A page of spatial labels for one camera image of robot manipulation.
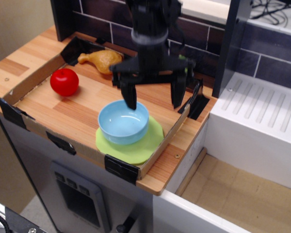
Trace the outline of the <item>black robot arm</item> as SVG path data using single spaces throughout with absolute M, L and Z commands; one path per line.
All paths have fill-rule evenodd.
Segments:
M 112 65 L 113 85 L 121 89 L 130 109 L 137 108 L 136 85 L 170 83 L 174 108 L 181 106 L 186 87 L 194 79 L 195 62 L 170 55 L 169 28 L 178 29 L 181 14 L 178 0 L 128 0 L 132 15 L 132 41 L 137 55 Z

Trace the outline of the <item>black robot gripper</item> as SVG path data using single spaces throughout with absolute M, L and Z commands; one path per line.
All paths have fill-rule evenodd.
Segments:
M 186 62 L 169 52 L 168 40 L 156 45 L 138 45 L 137 55 L 110 66 L 112 83 L 121 88 L 126 105 L 132 110 L 137 108 L 135 85 L 171 83 L 171 100 L 175 109 L 181 106 L 186 85 L 193 78 L 196 62 L 190 60 L 191 67 L 186 74 Z

